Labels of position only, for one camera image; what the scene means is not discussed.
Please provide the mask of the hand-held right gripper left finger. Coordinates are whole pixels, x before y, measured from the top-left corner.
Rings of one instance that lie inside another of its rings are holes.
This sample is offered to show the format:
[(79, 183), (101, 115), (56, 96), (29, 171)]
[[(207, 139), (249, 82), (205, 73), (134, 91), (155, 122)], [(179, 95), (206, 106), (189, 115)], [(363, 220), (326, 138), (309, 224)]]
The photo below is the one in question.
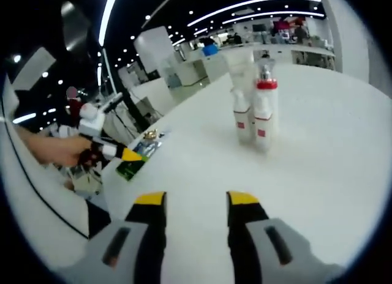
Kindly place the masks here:
[(140, 195), (123, 220), (89, 203), (83, 257), (58, 271), (65, 283), (160, 283), (166, 248), (166, 192)]

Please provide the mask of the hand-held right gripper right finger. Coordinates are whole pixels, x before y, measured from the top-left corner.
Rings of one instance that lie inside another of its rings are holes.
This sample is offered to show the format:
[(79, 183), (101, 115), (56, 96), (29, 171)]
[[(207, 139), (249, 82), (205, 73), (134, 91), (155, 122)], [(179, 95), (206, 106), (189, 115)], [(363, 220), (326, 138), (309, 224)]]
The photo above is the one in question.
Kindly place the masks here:
[(235, 283), (337, 283), (344, 268), (326, 264), (309, 241), (278, 218), (269, 218), (249, 193), (228, 191), (228, 247)]

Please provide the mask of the person's left hand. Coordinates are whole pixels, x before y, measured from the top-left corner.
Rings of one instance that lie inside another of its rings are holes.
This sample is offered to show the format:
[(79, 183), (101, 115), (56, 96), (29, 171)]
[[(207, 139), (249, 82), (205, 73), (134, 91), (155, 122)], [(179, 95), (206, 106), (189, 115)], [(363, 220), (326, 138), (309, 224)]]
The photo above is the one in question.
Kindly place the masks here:
[(91, 148), (91, 141), (81, 136), (47, 138), (42, 149), (43, 160), (60, 166), (76, 166), (82, 152)]

